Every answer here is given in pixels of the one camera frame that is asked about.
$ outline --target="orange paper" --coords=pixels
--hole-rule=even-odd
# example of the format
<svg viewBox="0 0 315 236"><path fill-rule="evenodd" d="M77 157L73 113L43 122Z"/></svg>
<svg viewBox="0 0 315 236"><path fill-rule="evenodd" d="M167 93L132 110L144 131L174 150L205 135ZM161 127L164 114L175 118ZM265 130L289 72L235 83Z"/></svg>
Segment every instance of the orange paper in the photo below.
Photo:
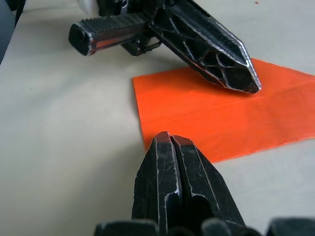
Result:
<svg viewBox="0 0 315 236"><path fill-rule="evenodd" d="M145 146L161 131L218 162L315 136L315 76L253 59L257 94L220 88L190 68L133 79Z"/></svg>

